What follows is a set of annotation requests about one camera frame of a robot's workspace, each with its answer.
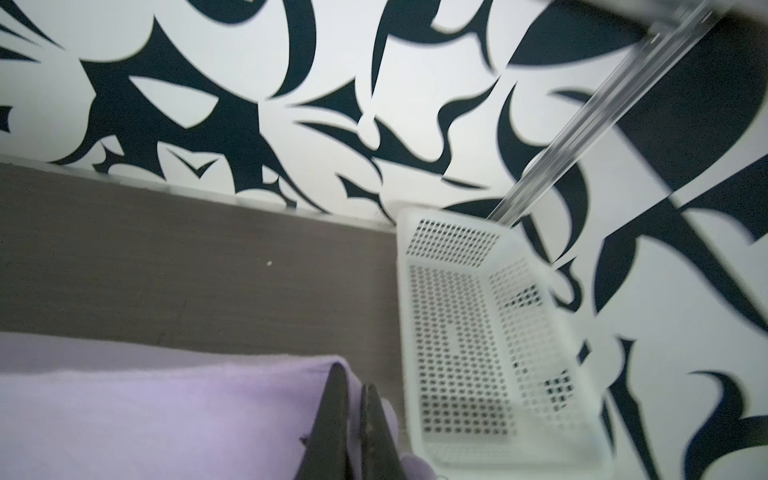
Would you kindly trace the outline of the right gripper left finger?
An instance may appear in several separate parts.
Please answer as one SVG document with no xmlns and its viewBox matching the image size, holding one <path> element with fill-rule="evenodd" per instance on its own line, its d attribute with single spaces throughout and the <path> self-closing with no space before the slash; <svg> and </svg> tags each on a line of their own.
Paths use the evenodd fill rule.
<svg viewBox="0 0 768 480">
<path fill-rule="evenodd" d="M 351 479 L 348 458 L 348 377 L 341 363 L 330 370 L 295 480 Z"/>
</svg>

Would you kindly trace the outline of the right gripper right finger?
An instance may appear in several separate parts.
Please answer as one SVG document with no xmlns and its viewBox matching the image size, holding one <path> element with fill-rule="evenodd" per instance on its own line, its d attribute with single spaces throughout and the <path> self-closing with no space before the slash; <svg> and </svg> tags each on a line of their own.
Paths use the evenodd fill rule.
<svg viewBox="0 0 768 480">
<path fill-rule="evenodd" d="M 361 478 L 406 480 L 382 400 L 373 384 L 364 384 L 360 404 Z"/>
</svg>

